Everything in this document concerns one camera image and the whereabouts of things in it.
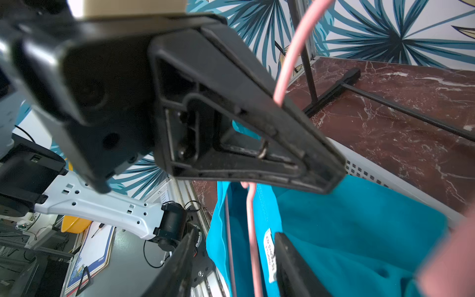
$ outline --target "white storage crate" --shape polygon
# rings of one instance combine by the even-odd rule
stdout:
[[[393,189],[394,191],[421,202],[447,216],[449,227],[454,228],[465,217],[459,212],[451,209],[447,205],[438,201],[435,198],[427,195],[418,188],[410,185],[399,177],[393,175],[389,171],[376,165],[360,154],[338,143],[337,141],[328,138],[332,144],[346,157],[346,172],[349,175],[361,177],[370,182],[380,184],[381,186]]]

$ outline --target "black plastic housing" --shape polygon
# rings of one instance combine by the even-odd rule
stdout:
[[[98,192],[154,151],[179,179],[327,193],[345,158],[212,14],[0,22],[0,65]],[[240,134],[233,121],[261,139]]]

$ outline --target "yellow bowl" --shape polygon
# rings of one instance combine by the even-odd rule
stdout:
[[[61,225],[61,232],[69,232],[79,234],[86,230],[91,224],[91,220],[86,220],[77,217],[64,216],[63,223]]]

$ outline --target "red marble table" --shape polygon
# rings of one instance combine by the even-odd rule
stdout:
[[[322,94],[346,71],[361,69],[356,87],[475,133],[475,72],[392,63],[319,58],[313,65]],[[305,76],[288,94],[310,103]],[[351,148],[456,211],[475,198],[475,143],[394,111],[350,91],[311,118],[327,137]],[[193,182],[209,214],[216,182]]]

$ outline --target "clothing label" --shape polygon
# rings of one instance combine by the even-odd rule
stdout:
[[[264,234],[264,249],[266,251],[267,268],[269,268],[269,283],[273,283],[276,281],[277,277],[277,264],[275,261],[276,253],[270,228]]]

